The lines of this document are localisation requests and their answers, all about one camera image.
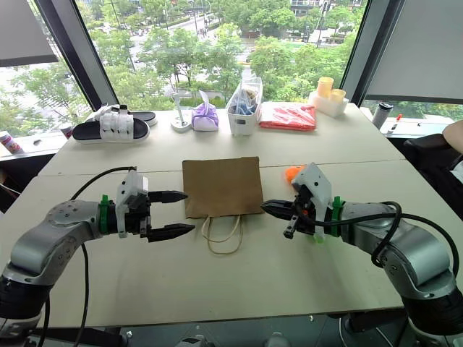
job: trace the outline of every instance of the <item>white window blind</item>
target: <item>white window blind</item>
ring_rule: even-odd
[[[462,18],[462,0],[407,0],[368,98],[463,100]]]
[[[0,67],[58,61],[26,0],[0,0]]]

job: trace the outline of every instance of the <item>small white stand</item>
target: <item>small white stand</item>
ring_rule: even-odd
[[[191,128],[191,122],[184,119],[182,110],[180,109],[180,96],[179,93],[172,94],[172,98],[175,101],[179,116],[171,120],[171,126],[176,132],[186,132]]]

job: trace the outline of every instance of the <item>slipper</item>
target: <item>slipper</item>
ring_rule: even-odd
[[[104,115],[106,112],[109,111],[117,111],[119,110],[119,107],[121,105],[107,105],[103,104],[101,107],[95,111],[92,112],[89,117],[85,121],[98,121],[100,120],[100,117]],[[158,119],[156,118],[156,114],[152,111],[128,111],[128,114],[131,114],[134,119],[139,119],[141,121],[144,121],[148,126],[152,127],[156,123],[158,123]]]
[[[81,143],[139,142],[149,134],[150,127],[129,115],[125,105],[99,116],[98,121],[78,124],[72,131],[72,136]]]

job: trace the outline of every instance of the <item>black chair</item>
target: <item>black chair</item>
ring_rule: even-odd
[[[463,155],[442,134],[409,139],[404,142],[405,158],[463,220],[463,184],[450,172]]]

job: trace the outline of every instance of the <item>pink can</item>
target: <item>pink can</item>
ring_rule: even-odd
[[[72,126],[72,124],[70,123],[65,123],[65,124],[62,124],[59,129],[61,130],[61,132],[63,133],[63,135],[69,139],[71,136],[72,136],[72,130],[74,129],[74,127]]]
[[[13,136],[8,132],[0,132],[0,142],[11,154],[24,153],[24,150],[21,148],[21,146],[16,141],[14,141]]]

